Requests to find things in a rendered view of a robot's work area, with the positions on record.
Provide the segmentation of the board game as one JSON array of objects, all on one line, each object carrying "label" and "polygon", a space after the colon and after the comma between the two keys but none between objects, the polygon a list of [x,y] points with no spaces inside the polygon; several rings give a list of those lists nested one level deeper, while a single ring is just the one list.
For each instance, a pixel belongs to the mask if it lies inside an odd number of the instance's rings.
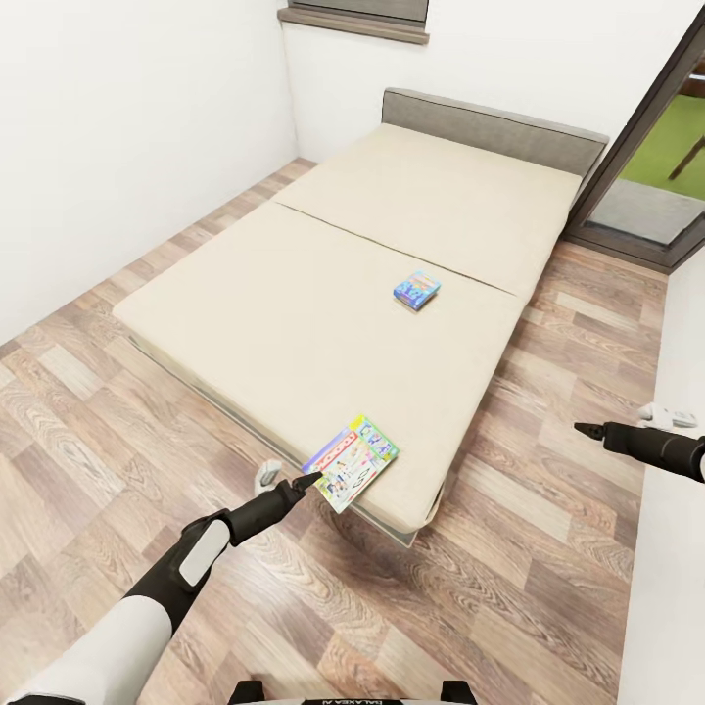
[{"label": "board game", "polygon": [[400,450],[360,413],[302,467],[306,475],[322,472],[314,484],[341,514]]},{"label": "board game", "polygon": [[417,310],[439,291],[441,286],[438,281],[431,278],[427,273],[417,270],[394,289],[393,295]]}]

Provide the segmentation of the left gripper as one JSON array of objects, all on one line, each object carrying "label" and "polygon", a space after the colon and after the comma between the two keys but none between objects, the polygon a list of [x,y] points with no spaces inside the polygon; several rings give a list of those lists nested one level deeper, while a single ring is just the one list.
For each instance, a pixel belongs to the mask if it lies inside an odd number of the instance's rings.
[{"label": "left gripper", "polygon": [[295,479],[292,486],[285,479],[278,482],[278,485],[268,493],[253,497],[247,505],[251,507],[255,519],[257,519],[257,533],[280,523],[290,513],[292,507],[298,503],[304,491],[321,478],[321,471],[310,473]]}]

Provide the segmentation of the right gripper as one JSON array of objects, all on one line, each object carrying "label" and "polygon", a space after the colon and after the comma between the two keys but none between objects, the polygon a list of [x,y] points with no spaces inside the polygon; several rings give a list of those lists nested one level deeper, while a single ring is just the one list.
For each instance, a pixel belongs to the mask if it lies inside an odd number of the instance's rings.
[{"label": "right gripper", "polygon": [[619,422],[604,424],[576,422],[574,428],[593,440],[603,442],[604,449],[608,451],[630,455],[637,461],[672,473],[664,460],[664,447],[672,439],[680,437],[680,434],[654,428],[636,428]]}]

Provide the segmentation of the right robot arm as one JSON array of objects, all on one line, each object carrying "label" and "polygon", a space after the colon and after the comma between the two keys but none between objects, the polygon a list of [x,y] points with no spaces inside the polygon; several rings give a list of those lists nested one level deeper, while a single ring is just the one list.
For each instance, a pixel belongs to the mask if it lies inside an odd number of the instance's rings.
[{"label": "right robot arm", "polygon": [[576,422],[579,430],[603,442],[604,449],[630,455],[653,467],[705,483],[705,436],[698,440],[673,434],[673,427],[696,428],[694,411],[651,402],[637,411],[643,419],[636,426],[619,422]]}]

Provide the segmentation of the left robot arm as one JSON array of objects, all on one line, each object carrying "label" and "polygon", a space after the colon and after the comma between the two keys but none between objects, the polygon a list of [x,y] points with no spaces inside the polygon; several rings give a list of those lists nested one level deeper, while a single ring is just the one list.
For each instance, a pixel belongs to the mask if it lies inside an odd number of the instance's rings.
[{"label": "left robot arm", "polygon": [[108,614],[2,705],[136,705],[166,646],[231,542],[239,546],[280,523],[318,471],[272,482],[281,460],[262,464],[251,501],[186,525],[179,541]]}]

